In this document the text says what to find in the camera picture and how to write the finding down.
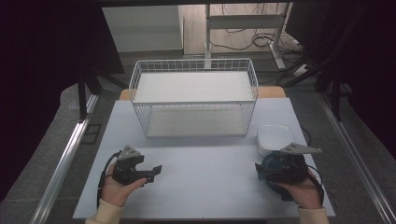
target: white table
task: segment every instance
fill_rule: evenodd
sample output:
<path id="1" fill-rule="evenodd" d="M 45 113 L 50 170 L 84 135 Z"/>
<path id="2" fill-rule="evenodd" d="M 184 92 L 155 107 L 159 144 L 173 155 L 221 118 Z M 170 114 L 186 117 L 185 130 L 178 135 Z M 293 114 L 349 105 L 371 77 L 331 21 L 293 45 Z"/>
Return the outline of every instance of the white table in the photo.
<path id="1" fill-rule="evenodd" d="M 259 181 L 254 163 L 259 125 L 287 125 L 295 142 L 305 145 L 303 133 L 289 98 L 259 99 L 246 137 L 147 139 L 131 102 L 117 101 L 81 194 L 74 218 L 96 212 L 96 189 L 106 161 L 130 145 L 145 161 L 137 170 L 162 165 L 162 173 L 135 191 L 122 217 L 142 220 L 267 219 L 297 217 L 297 205 Z M 306 163 L 315 167 L 310 155 Z M 327 194 L 328 216 L 335 216 Z"/>

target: black curtain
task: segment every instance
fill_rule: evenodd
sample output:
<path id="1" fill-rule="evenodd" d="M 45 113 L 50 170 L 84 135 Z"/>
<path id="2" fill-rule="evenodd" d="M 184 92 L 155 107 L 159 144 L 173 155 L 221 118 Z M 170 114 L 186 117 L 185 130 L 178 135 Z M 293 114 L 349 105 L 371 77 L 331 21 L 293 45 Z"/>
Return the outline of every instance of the black curtain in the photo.
<path id="1" fill-rule="evenodd" d="M 1 1 L 0 46 L 3 200 L 52 122 L 62 91 L 92 68 L 123 70 L 103 11 L 92 5 Z"/>
<path id="2" fill-rule="evenodd" d="M 350 104 L 396 158 L 395 27 L 392 3 L 370 1 L 343 50 L 340 71 L 352 89 Z"/>

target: gray floor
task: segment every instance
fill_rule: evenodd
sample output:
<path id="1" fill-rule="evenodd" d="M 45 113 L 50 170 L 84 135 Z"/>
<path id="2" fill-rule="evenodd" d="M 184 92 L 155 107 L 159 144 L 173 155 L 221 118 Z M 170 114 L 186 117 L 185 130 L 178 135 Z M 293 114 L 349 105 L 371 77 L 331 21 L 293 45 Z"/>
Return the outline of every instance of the gray floor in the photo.
<path id="1" fill-rule="evenodd" d="M 272 86 L 282 73 L 277 71 L 271 53 L 265 51 L 268 50 L 263 50 L 260 54 L 233 52 L 232 55 L 223 53 L 215 54 L 213 57 L 252 58 L 259 83 L 262 86 Z M 129 83 L 130 74 L 134 69 L 136 60 L 202 57 L 197 56 L 196 52 L 200 51 L 194 51 L 191 47 L 191 54 L 184 57 L 165 53 L 156 55 L 121 54 L 126 75 L 114 75 L 114 77 Z M 96 150 L 101 143 L 101 137 L 106 129 L 114 101 L 118 99 L 122 91 L 111 82 L 104 79 L 100 79 L 100 81 L 104 89 L 99 95 L 90 127 L 78 147 L 75 159 L 70 166 L 55 204 L 50 210 L 47 223 L 83 223 L 83 220 L 74 220 L 72 216 L 91 170 Z M 322 154 L 314 155 L 314 160 L 322 174 L 324 185 L 337 215 L 337 217 L 331 218 L 331 223 L 383 223 L 372 197 L 363 186 L 353 163 L 348 157 L 347 150 L 343 147 L 321 106 L 318 94 L 313 87 L 315 81 L 316 77 L 311 77 L 293 87 L 286 88 L 285 92 L 291 99 L 301 126 L 310 133 L 311 146 L 323 149 Z M 65 90 L 61 102 L 58 113 L 35 155 L 26 165 L 8 196 L 0 204 L 0 223 L 2 224 L 29 223 L 52 173 L 63 155 L 71 133 L 78 122 L 77 86 Z M 346 97 L 341 99 L 341 118 L 378 185 L 384 191 L 391 206 L 395 208 L 396 173 L 390 171 L 396 169 L 396 161 L 355 114 Z M 269 220 L 268 222 L 284 224 L 298 223 L 298 220 L 293 218 Z"/>

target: metal rail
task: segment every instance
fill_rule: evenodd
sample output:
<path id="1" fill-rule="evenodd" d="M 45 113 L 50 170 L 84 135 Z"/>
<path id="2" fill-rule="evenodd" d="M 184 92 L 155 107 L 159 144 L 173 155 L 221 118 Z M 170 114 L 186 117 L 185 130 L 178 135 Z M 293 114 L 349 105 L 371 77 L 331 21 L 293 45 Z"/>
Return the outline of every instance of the metal rail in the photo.
<path id="1" fill-rule="evenodd" d="M 76 154 L 82 135 L 88 126 L 91 113 L 97 99 L 97 96 L 91 95 L 90 99 L 88 100 L 88 117 L 76 125 L 76 128 L 73 131 L 66 148 L 64 149 L 64 154 L 62 155 L 58 166 L 56 167 L 55 172 L 53 173 L 52 178 L 47 185 L 46 191 L 44 192 L 43 197 L 41 198 L 41 201 L 35 210 L 35 214 L 30 221 L 31 224 L 45 223 L 47 221 L 50 210 L 55 203 L 56 197 L 58 196 L 59 190 L 61 189 L 61 186 L 69 170 L 70 164 L 72 163 Z"/>
<path id="2" fill-rule="evenodd" d="M 326 93 L 318 93 L 318 96 L 327 116 L 329 117 L 330 122 L 332 123 L 332 126 L 334 127 L 335 132 L 346 149 L 352 164 L 355 166 L 355 169 L 361 178 L 361 182 L 363 183 L 364 187 L 366 187 L 370 197 L 372 198 L 379 215 L 382 217 L 384 223 L 396 223 L 396 216 L 393 213 L 384 192 L 364 163 L 361 154 L 353 144 L 353 141 L 349 137 L 343 123 L 338 121 L 337 118 L 332 114 L 330 102 L 327 99 Z"/>

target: cable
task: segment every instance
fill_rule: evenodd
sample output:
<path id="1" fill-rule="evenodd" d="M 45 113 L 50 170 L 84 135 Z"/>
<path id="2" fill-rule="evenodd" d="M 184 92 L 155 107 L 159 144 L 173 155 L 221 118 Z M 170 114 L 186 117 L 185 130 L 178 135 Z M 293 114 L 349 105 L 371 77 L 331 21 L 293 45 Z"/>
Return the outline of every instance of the cable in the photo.
<path id="1" fill-rule="evenodd" d="M 229 11 L 227 10 L 227 8 L 225 7 L 225 4 L 221 4 L 221 12 L 222 12 L 223 15 L 225 15 L 224 9 L 225 9 L 225 11 L 227 11 L 227 14 L 230 14 L 230 12 L 229 12 Z M 253 14 L 253 12 L 256 11 L 256 10 L 257 10 L 257 14 L 259 14 L 259 4 L 257 4 L 257 5 L 253 8 L 253 10 L 250 12 L 250 14 Z M 227 32 L 227 33 L 229 33 L 229 34 L 232 34 L 232 33 L 242 32 L 242 31 L 245 31 L 245 30 L 246 30 L 246 29 L 239 29 L 239 30 L 229 31 L 228 29 L 225 29 L 225 32 Z"/>
<path id="2" fill-rule="evenodd" d="M 307 60 L 308 60 L 308 56 L 306 54 L 303 54 L 303 57 L 301 57 L 299 60 L 297 60 L 297 62 L 292 64 L 291 67 L 289 67 L 288 70 L 282 74 L 282 76 L 277 80 L 276 86 L 280 86 L 280 83 L 282 82 L 283 78 L 285 78 L 287 75 L 293 74 L 295 71 L 297 71 L 298 66 Z"/>
<path id="3" fill-rule="evenodd" d="M 308 174 L 307 177 L 308 177 L 309 180 L 312 181 L 312 183 L 314 183 L 315 187 L 317 188 L 318 193 L 319 193 L 320 205 L 323 205 L 323 200 L 324 200 L 324 189 L 323 189 L 323 187 L 322 187 L 323 182 L 321 181 L 321 178 L 320 178 L 320 182 L 321 182 L 321 183 L 319 184 L 319 182 L 318 182 L 311 174 Z"/>
<path id="4" fill-rule="evenodd" d="M 266 39 L 268 41 L 267 41 L 267 43 L 260 45 L 260 44 L 256 43 L 256 41 L 259 39 L 262 39 L 262 40 Z M 265 47 L 269 46 L 272 41 L 273 41 L 273 39 L 266 36 L 265 34 L 255 34 L 253 37 L 251 37 L 251 42 L 254 44 L 254 46 L 256 46 L 258 48 L 265 48 Z"/>
<path id="5" fill-rule="evenodd" d="M 311 134 L 303 127 L 303 126 L 300 126 L 301 127 L 301 129 L 306 133 L 306 135 L 308 136 L 308 143 L 306 144 L 307 146 L 309 146 L 309 145 L 311 145 Z"/>
<path id="6" fill-rule="evenodd" d="M 338 24 L 336 24 L 332 28 L 332 31 L 328 35 L 326 35 L 325 37 L 322 38 L 323 40 L 321 40 L 315 46 L 312 46 L 311 48 L 309 48 L 309 50 L 305 50 L 305 54 L 307 54 L 310 58 L 312 58 L 312 56 L 317 56 L 320 58 L 320 57 L 326 56 L 326 54 L 331 52 L 331 44 L 333 43 L 334 39 L 336 39 L 336 37 L 339 36 L 340 32 L 343 31 L 343 27 L 345 27 L 347 25 L 349 18 L 350 18 L 349 15 L 345 15 L 338 22 Z M 324 60 L 321 59 L 320 61 L 312 62 L 312 63 L 321 63 Z"/>
<path id="7" fill-rule="evenodd" d="M 298 59 L 297 59 L 297 61 L 291 61 L 291 60 L 289 60 L 289 59 L 287 59 L 287 58 L 285 57 L 285 55 L 288 55 L 288 54 L 302 54 L 302 53 L 298 53 L 298 52 L 282 52 L 282 53 L 281 53 L 281 56 L 282 56 L 283 61 L 286 61 L 286 62 L 288 62 L 288 63 L 296 63 L 296 62 L 298 61 Z"/>
<path id="8" fill-rule="evenodd" d="M 266 3 L 264 3 L 263 5 L 262 5 L 262 14 L 267 14 L 267 4 Z"/>
<path id="9" fill-rule="evenodd" d="M 245 48 L 242 48 L 242 49 L 235 49 L 235 48 L 231 48 L 231 47 L 224 46 L 224 45 L 213 44 L 211 40 L 209 40 L 209 43 L 210 43 L 211 45 L 215 46 L 215 47 L 226 48 L 226 49 L 234 49 L 234 50 L 244 50 L 244 49 L 248 49 L 248 48 L 250 48 L 250 46 L 253 45 L 253 42 L 252 42 L 252 43 L 250 43 L 250 44 L 249 44 L 247 47 L 245 47 Z"/>
<path id="10" fill-rule="evenodd" d="M 322 186 L 323 185 L 323 179 L 321 177 L 321 174 L 320 174 L 319 170 L 317 168 L 311 166 L 311 165 L 306 165 L 306 166 L 309 167 L 309 168 L 312 168 L 313 170 L 315 170 L 315 172 L 317 172 L 317 174 L 318 174 L 318 176 L 320 178 L 320 185 Z"/>
<path id="11" fill-rule="evenodd" d="M 298 52 L 298 53 L 303 53 L 302 50 L 289 49 L 288 46 L 286 46 L 285 42 L 283 42 L 283 39 L 282 39 L 282 38 L 279 38 L 279 40 L 280 40 L 280 42 L 282 43 L 282 45 L 283 45 L 284 47 L 279 46 L 279 45 L 278 45 L 277 47 L 278 47 L 279 49 L 283 49 L 284 52 Z"/>
<path id="12" fill-rule="evenodd" d="M 106 175 L 107 167 L 108 167 L 108 165 L 111 163 L 111 161 L 112 161 L 114 158 L 117 158 L 120 154 L 121 154 L 121 151 L 120 151 L 120 152 L 117 152 L 117 153 L 114 153 L 114 154 L 108 159 L 108 161 L 107 161 L 107 163 L 106 163 L 106 165 L 105 165 L 105 168 L 103 169 L 103 171 L 102 171 L 102 173 L 101 173 L 101 175 L 100 175 L 99 184 L 98 184 L 98 192 L 97 192 L 97 195 L 96 195 L 96 207 L 99 207 L 99 200 L 100 200 L 100 198 L 102 197 L 103 185 L 105 184 L 105 179 L 106 179 L 106 177 L 109 176 L 109 175 Z"/>

